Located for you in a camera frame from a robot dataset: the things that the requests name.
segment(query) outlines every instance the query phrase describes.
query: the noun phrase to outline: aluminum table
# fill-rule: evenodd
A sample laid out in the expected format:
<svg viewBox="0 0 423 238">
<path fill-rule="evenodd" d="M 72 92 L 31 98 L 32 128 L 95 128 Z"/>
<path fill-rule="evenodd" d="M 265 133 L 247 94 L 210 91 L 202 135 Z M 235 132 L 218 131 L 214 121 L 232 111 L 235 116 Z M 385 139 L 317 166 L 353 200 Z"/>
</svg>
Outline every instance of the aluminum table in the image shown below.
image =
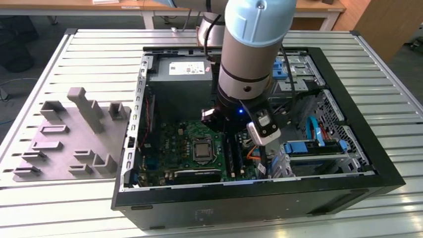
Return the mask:
<svg viewBox="0 0 423 238">
<path fill-rule="evenodd" d="M 111 210 L 114 179 L 18 183 L 46 100 L 87 98 L 134 106 L 143 47 L 195 46 L 195 30 L 78 30 L 64 35 L 0 146 L 0 237 L 414 237 L 423 235 L 423 108 L 361 36 L 291 31 L 287 47 L 321 47 L 407 185 L 329 216 L 143 232 Z"/>
</svg>

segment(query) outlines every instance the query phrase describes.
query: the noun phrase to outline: paper on desk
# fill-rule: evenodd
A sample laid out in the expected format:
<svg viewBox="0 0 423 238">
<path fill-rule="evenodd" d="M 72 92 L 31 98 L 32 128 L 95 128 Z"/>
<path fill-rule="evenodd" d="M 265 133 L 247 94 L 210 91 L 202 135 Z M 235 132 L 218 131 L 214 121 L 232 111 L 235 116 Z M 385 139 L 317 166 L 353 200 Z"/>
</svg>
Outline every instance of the paper on desk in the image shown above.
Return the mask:
<svg viewBox="0 0 423 238">
<path fill-rule="evenodd" d="M 119 3 L 119 0 L 92 0 L 92 4 L 111 4 L 111 3 Z"/>
</svg>

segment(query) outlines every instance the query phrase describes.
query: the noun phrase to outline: power supply label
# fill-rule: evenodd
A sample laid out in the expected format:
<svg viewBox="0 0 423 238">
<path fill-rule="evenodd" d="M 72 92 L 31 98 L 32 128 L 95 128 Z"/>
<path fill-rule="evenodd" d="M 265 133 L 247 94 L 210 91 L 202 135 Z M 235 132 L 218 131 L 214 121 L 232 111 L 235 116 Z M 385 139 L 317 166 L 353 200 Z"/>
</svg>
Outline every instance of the power supply label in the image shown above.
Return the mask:
<svg viewBox="0 0 423 238">
<path fill-rule="evenodd" d="M 172 62 L 170 75 L 206 74 L 204 62 Z"/>
</svg>

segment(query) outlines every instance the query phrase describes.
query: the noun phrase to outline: green motherboard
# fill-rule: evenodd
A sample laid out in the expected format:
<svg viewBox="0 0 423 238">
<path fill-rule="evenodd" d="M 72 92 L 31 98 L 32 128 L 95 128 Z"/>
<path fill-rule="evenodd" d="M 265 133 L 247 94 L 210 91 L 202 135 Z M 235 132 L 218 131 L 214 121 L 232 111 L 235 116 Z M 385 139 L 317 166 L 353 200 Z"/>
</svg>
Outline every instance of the green motherboard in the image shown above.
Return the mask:
<svg viewBox="0 0 423 238">
<path fill-rule="evenodd" d="M 247 132 L 242 132 L 237 136 L 241 145 L 250 138 Z M 220 181 L 257 178 L 254 163 L 245 164 L 243 175 L 235 176 L 234 173 L 227 173 L 223 135 L 215 133 L 199 121 L 163 123 L 159 141 L 158 152 L 147 154 L 143 158 L 143 185 L 168 185 L 167 181 L 172 177 L 172 172 L 180 170 L 220 170 Z"/>
</svg>

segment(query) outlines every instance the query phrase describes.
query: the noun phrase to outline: cpu socket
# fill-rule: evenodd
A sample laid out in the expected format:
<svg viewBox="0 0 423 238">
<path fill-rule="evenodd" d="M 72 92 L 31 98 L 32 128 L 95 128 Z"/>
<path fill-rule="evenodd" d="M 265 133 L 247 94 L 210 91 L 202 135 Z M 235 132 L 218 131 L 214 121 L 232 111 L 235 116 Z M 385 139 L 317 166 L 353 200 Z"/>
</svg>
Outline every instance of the cpu socket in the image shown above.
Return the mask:
<svg viewBox="0 0 423 238">
<path fill-rule="evenodd" d="M 211 139 L 196 139 L 192 141 L 194 153 L 192 160 L 200 165 L 207 164 L 214 157 L 212 140 Z"/>
</svg>

